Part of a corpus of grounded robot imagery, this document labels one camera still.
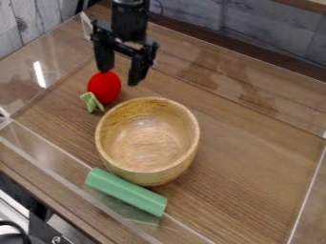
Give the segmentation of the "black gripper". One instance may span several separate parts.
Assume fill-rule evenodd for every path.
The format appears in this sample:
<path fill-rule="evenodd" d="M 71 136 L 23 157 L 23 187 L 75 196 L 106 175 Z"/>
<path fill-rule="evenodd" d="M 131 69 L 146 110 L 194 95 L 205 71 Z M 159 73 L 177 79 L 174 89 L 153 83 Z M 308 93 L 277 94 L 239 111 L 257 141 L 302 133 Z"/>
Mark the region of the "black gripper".
<path fill-rule="evenodd" d="M 92 42 L 95 44 L 96 67 L 102 73 L 115 67 L 115 52 L 131 57 L 129 86 L 137 86 L 146 78 L 150 64 L 155 62 L 159 44 L 146 34 L 134 40 L 123 40 L 111 30 L 111 23 L 95 20 Z"/>

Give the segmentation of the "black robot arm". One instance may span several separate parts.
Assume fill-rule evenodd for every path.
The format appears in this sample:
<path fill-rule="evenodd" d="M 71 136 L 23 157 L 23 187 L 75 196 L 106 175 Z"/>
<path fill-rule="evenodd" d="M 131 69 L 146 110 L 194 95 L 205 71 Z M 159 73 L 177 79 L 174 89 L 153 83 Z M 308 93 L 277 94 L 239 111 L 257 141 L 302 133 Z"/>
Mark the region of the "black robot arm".
<path fill-rule="evenodd" d="M 131 58 L 129 86 L 137 86 L 154 66 L 159 43 L 147 36 L 150 0 L 113 0 L 111 21 L 92 22 L 91 40 L 102 73 L 115 68 L 115 53 Z"/>

